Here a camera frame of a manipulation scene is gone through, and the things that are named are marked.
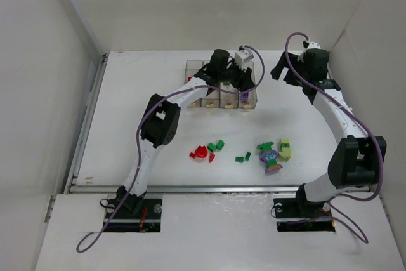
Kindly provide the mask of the dark green lego cluster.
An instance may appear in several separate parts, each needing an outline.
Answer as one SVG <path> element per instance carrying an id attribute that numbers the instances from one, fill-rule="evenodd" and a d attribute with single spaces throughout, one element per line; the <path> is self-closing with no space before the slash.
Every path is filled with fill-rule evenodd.
<path id="1" fill-rule="evenodd" d="M 214 153 L 215 151 L 221 151 L 224 146 L 225 146 L 224 141 L 218 140 L 216 143 L 210 142 L 207 145 L 207 149 L 208 149 L 208 151 Z"/>

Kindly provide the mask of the red round lego piece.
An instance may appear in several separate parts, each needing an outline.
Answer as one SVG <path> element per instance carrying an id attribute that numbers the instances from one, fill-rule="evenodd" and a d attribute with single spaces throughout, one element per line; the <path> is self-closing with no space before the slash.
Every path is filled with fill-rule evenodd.
<path id="1" fill-rule="evenodd" d="M 209 151 L 206 146 L 198 146 L 194 154 L 197 159 L 203 160 L 208 156 Z"/>

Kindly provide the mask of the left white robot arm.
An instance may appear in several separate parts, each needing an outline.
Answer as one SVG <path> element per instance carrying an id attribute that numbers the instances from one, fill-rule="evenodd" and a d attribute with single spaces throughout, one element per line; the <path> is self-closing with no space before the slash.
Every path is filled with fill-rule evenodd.
<path id="1" fill-rule="evenodd" d="M 226 50 L 216 49 L 210 61 L 180 89 L 166 96 L 151 96 L 136 130 L 138 158 L 124 184 L 117 189 L 116 211 L 135 215 L 141 209 L 154 163 L 164 146 L 174 139 L 183 109 L 211 94 L 221 82 L 229 82 L 243 93 L 256 87 L 252 69 L 246 67 L 253 57 L 252 49 L 247 46 L 241 46 L 233 58 Z"/>

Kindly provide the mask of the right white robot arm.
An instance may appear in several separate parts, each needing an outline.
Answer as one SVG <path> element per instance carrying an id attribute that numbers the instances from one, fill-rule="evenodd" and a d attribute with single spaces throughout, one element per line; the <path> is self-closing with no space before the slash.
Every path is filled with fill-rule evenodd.
<path id="1" fill-rule="evenodd" d="M 288 70 L 284 81 L 302 88 L 325 119 L 337 143 L 326 174 L 300 185 L 293 198 L 274 200 L 277 218 L 324 216 L 331 199 L 352 187 L 378 185 L 381 179 L 386 140 L 381 136 L 370 136 L 355 120 L 340 86 L 327 77 L 328 62 L 328 51 L 309 46 L 300 55 L 283 52 L 270 72 L 277 80 L 283 69 Z"/>

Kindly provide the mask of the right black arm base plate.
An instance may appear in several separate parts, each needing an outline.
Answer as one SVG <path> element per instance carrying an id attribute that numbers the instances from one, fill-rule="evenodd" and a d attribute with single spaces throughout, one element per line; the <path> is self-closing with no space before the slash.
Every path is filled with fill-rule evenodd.
<path id="1" fill-rule="evenodd" d="M 276 197 L 271 208 L 278 232 L 335 232 L 327 202 L 300 204 L 293 197 Z"/>

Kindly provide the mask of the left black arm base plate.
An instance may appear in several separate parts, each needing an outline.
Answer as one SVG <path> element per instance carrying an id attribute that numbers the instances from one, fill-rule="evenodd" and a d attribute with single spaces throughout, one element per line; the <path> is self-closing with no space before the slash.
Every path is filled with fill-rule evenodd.
<path id="1" fill-rule="evenodd" d="M 124 205 L 107 224 L 107 233 L 159 233 L 161 231 L 162 199 L 144 199 L 137 212 Z"/>

